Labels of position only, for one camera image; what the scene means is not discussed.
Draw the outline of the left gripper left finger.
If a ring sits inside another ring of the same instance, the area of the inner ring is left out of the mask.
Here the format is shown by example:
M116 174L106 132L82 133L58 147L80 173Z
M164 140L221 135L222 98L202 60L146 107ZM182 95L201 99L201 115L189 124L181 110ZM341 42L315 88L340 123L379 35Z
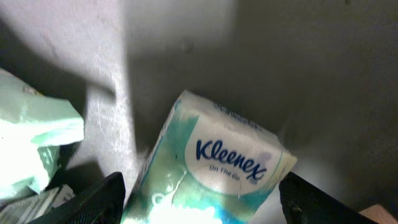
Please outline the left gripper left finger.
M123 175L114 172L29 224L120 224L125 196Z

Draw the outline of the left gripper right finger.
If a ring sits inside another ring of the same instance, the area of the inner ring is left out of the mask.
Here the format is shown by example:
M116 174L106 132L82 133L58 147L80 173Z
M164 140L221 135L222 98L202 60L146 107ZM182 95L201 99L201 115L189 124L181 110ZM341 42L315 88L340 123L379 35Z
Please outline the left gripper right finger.
M279 192L287 224L376 224L293 172L280 182Z

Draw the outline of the teal Kleenex tissue pack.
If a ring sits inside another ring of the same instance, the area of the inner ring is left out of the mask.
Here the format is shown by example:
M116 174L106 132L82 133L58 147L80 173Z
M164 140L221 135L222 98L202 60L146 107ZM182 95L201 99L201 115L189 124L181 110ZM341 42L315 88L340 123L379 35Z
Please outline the teal Kleenex tissue pack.
M121 221L247 223L296 162L273 133L183 91Z

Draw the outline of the mint green wet wipes pack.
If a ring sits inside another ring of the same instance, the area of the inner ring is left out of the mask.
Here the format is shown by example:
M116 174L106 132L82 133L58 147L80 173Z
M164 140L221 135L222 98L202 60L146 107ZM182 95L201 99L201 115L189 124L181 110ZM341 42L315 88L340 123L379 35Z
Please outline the mint green wet wipes pack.
M60 146L83 138L84 120L68 100L1 70L1 200L41 193L58 169Z

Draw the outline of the green Zam-Buk box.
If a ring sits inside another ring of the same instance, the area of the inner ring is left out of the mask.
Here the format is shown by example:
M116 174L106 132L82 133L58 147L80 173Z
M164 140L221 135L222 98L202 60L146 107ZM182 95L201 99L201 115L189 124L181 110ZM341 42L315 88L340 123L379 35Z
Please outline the green Zam-Buk box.
M26 224L75 196L67 184L11 203L1 210L1 224Z

